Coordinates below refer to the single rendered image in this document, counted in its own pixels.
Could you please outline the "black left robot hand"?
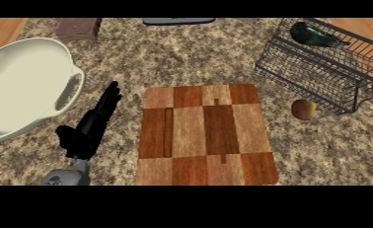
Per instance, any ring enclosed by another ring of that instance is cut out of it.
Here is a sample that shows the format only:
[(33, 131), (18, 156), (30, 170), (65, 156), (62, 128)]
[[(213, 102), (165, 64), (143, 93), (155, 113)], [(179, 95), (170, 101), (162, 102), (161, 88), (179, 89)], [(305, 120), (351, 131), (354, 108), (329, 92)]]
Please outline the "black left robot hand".
[(84, 114), (77, 127), (61, 125), (56, 134), (61, 139), (61, 148), (65, 156), (73, 159), (89, 160), (104, 137), (108, 121), (121, 100), (118, 82), (112, 81), (101, 96), (99, 102)]

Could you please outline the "checkered wooden cutting board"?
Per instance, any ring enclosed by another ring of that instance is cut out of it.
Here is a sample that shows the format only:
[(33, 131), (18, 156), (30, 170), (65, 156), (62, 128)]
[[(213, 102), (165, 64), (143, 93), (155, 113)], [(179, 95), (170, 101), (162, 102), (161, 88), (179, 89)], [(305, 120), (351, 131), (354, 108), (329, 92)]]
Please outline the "checkered wooden cutting board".
[(151, 88), (139, 185), (273, 185), (279, 181), (252, 84)]

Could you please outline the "reddish brown block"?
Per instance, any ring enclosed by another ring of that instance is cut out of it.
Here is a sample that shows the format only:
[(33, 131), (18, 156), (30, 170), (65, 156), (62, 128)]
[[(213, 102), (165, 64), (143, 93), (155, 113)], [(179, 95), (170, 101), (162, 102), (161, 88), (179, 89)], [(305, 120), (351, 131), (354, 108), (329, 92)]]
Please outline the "reddish brown block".
[(101, 22), (101, 18), (62, 18), (56, 36), (64, 40), (96, 39)]

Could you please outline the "dark grey flat appliance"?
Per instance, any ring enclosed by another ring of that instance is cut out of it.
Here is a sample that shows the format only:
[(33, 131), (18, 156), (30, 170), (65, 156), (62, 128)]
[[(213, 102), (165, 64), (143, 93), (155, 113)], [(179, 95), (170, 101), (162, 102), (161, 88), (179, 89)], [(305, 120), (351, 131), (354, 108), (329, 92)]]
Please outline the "dark grey flat appliance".
[(143, 18), (143, 24), (148, 26), (173, 26), (208, 24), (216, 18)]

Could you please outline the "brown round fruit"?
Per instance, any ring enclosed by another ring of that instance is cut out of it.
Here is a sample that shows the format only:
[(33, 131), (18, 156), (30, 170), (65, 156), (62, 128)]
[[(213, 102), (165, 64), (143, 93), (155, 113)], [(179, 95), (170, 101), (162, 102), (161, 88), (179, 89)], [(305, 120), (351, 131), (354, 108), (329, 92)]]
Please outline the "brown round fruit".
[(300, 120), (310, 120), (314, 116), (317, 104), (308, 100), (295, 100), (292, 103), (292, 115)]

